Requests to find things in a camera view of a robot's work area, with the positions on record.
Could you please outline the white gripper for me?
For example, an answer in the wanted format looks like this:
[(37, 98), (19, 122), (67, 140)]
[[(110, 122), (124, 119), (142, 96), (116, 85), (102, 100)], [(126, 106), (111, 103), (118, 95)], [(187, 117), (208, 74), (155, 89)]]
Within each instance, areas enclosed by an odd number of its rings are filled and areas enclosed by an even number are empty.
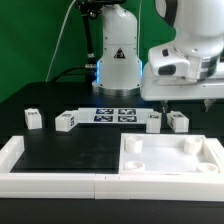
[(216, 73), (204, 81), (187, 82), (178, 77), (154, 76), (145, 65), (140, 85), (141, 97), (145, 101), (161, 101), (162, 113), (167, 112), (165, 100), (205, 99), (205, 111), (214, 104), (213, 99), (224, 98), (224, 63), (217, 66)]

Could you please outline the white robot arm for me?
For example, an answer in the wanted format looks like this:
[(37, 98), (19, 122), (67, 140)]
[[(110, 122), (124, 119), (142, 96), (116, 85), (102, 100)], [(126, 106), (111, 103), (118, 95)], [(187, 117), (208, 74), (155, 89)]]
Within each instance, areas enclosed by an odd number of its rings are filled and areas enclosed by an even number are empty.
[(146, 101), (224, 99), (224, 0), (154, 0), (175, 38), (137, 55), (137, 20), (114, 2), (103, 7), (103, 55), (93, 89), (105, 95), (140, 93)]

